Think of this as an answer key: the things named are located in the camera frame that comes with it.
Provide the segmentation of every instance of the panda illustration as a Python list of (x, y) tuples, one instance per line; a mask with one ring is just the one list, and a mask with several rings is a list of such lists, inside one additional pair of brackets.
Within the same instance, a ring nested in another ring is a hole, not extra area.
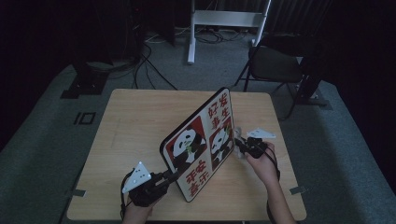
[(229, 131), (228, 127), (224, 127), (217, 132), (213, 138), (212, 146), (210, 148), (210, 152), (212, 153), (213, 170), (215, 170), (222, 160), (225, 159), (233, 146), (233, 141), (230, 137)]
[(204, 152), (206, 140), (191, 126), (184, 130), (171, 147), (173, 164), (179, 174), (183, 174), (189, 166)]

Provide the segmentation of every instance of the white metal stand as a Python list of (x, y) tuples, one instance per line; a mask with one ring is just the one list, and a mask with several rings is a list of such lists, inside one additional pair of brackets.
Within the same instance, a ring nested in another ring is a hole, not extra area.
[(258, 12), (234, 12), (234, 11), (212, 11), (195, 10), (195, 0), (191, 0), (191, 36), (189, 49), (189, 64), (194, 64), (195, 58), (195, 25), (220, 25), (220, 26), (242, 26), (258, 27), (257, 37), (252, 40), (256, 46), (262, 38), (262, 30), (267, 19), (271, 0), (266, 0), (262, 13)]

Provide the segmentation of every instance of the red chinese characters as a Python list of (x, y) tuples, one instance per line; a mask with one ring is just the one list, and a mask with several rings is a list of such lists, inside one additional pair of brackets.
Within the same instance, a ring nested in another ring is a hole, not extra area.
[(228, 95), (223, 93), (219, 100), (213, 103), (207, 110), (207, 114), (211, 119), (212, 130), (216, 130), (220, 123), (230, 116), (230, 108), (228, 104)]
[(198, 166), (192, 169), (186, 176), (187, 183), (191, 184), (189, 191), (190, 196), (193, 197), (199, 190), (199, 187), (204, 185), (209, 178), (209, 172), (206, 170), (206, 162), (200, 160)]

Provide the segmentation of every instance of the chair leg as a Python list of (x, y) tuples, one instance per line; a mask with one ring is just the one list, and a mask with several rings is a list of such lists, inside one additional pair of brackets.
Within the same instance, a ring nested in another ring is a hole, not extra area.
[(277, 86), (273, 91), (271, 91), (270, 95), (275, 94), (275, 93), (276, 93), (283, 85), (285, 85), (285, 84), (286, 84), (286, 82), (280, 83), (279, 86)]
[(247, 63), (245, 64), (245, 67), (244, 67), (244, 69), (242, 69), (242, 72), (241, 72), (241, 74), (239, 74), (239, 77), (238, 77), (238, 79), (235, 81), (235, 83), (233, 84), (234, 86), (236, 86), (236, 85), (238, 85), (238, 83), (239, 83), (239, 80), (241, 80), (242, 79), (242, 76), (245, 74), (245, 72), (247, 71), (247, 69), (248, 69), (248, 64), (249, 64), (249, 61), (247, 61)]
[(245, 79), (245, 86), (244, 86), (244, 91), (247, 91), (248, 89), (248, 81), (250, 79), (250, 73), (247, 71), (247, 78)]
[(285, 120), (290, 117), (291, 113), (293, 112), (294, 107), (296, 106), (298, 99), (301, 97), (301, 95), (303, 93), (303, 87), (304, 87), (304, 84), (305, 84), (307, 78), (308, 78), (307, 75), (303, 76), (303, 80), (301, 81), (300, 88), (297, 90), (297, 93), (294, 96), (293, 103), (291, 104), (288, 115), (286, 115), (286, 117), (283, 117), (283, 118), (278, 118), (278, 120)]
[(294, 97), (293, 96), (293, 92), (291, 92), (289, 83), (286, 83), (286, 86), (288, 87), (288, 91), (289, 91), (289, 94), (290, 94), (291, 98), (293, 98)]

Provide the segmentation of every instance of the human arm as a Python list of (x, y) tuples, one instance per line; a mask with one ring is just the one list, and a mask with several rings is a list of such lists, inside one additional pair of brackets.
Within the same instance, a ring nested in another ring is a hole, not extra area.
[(149, 216), (151, 216), (154, 205), (159, 200), (152, 203), (148, 207), (136, 206), (136, 205), (134, 205), (134, 203), (129, 203), (129, 205), (126, 207), (125, 217), (122, 221), (122, 224), (144, 224), (144, 223), (146, 223)]
[[(275, 157), (275, 146), (272, 143), (268, 143), (268, 148), (265, 152), (272, 157)], [(258, 178), (262, 181), (267, 189), (268, 193), (268, 204), (271, 209), (271, 213), (276, 223), (295, 223), (295, 220), (291, 214), (289, 206), (286, 202), (285, 195), (283, 194), (282, 188), (280, 187), (277, 179), (276, 167), (268, 158), (267, 155), (262, 154), (258, 159), (254, 159), (250, 154), (245, 153), (247, 162), (253, 167), (254, 172)]]

